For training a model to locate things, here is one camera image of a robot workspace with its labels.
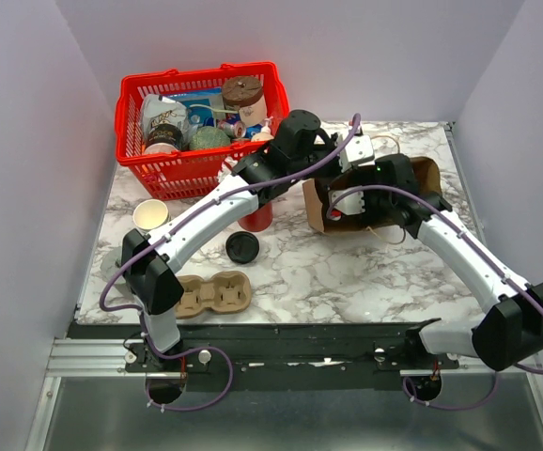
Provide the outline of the brown paper bag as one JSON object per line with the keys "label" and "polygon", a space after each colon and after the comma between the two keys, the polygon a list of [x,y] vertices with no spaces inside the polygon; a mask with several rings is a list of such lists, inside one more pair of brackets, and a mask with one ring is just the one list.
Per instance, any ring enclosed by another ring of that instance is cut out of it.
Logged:
{"label": "brown paper bag", "polygon": [[[308,224],[318,232],[337,234],[376,229],[360,225],[360,215],[346,216],[339,221],[329,218],[331,204],[329,192],[367,185],[382,185],[414,194],[439,211],[451,210],[451,205],[442,196],[440,171],[437,164],[428,157],[409,157],[399,151],[378,157],[370,165],[362,165],[346,173],[341,172],[338,157],[336,163],[326,165],[322,176],[303,184],[303,198]],[[430,218],[432,212],[425,206],[407,197],[401,202],[408,214],[403,227],[405,236],[417,236],[419,225]]]}

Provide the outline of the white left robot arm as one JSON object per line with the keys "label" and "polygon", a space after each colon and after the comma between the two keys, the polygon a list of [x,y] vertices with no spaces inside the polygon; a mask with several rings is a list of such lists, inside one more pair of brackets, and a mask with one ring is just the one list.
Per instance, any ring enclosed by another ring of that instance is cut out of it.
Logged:
{"label": "white left robot arm", "polygon": [[174,308],[183,294],[177,274],[185,263],[225,228],[296,182],[335,168],[360,119],[355,116],[348,134],[339,137],[326,133],[316,115],[293,110],[271,140],[242,157],[200,201],[146,235],[133,230],[124,237],[120,273],[139,300],[150,343],[147,360],[156,369],[167,371],[178,363],[180,331]]}

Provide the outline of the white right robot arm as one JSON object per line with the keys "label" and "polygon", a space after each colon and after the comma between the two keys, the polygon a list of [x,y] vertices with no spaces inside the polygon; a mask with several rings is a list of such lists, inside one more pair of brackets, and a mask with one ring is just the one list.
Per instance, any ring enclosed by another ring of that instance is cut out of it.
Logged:
{"label": "white right robot arm", "polygon": [[350,215],[363,226],[400,226],[440,257],[480,305],[479,321],[416,326],[402,348],[409,365],[422,368],[451,353],[502,371],[543,350],[543,283],[529,283],[492,254],[439,190],[423,186],[409,157],[348,165],[330,185],[329,202],[334,216]]}

